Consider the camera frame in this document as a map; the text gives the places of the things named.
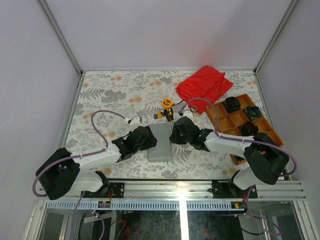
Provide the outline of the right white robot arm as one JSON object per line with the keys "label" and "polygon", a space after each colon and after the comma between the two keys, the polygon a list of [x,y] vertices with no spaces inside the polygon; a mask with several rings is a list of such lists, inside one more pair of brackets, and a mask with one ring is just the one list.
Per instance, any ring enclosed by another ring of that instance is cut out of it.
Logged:
{"label": "right white robot arm", "polygon": [[290,159],[289,154],[265,133],[236,136],[215,129],[200,129],[187,116],[174,123],[169,139],[173,144],[190,144],[199,151],[221,152],[245,159],[249,167],[236,172],[227,188],[236,198],[259,182],[274,185]]}

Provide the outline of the grey plastic tool case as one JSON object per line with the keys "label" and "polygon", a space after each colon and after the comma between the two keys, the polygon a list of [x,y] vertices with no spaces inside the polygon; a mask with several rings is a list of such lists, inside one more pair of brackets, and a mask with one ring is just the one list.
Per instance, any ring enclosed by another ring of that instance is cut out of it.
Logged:
{"label": "grey plastic tool case", "polygon": [[167,123],[149,125],[157,143],[147,150],[147,160],[150,163],[170,162],[173,160],[170,142],[170,127]]}

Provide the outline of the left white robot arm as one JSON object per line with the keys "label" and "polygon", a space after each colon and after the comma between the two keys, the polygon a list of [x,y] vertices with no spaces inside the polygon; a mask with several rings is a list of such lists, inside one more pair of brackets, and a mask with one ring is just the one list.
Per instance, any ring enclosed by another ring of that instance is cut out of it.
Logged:
{"label": "left white robot arm", "polygon": [[72,155],[66,148],[59,148],[36,171],[33,194],[50,200],[76,194],[87,198],[110,197],[110,182],[98,168],[130,159],[138,151],[156,145],[151,128],[139,126],[101,150]]}

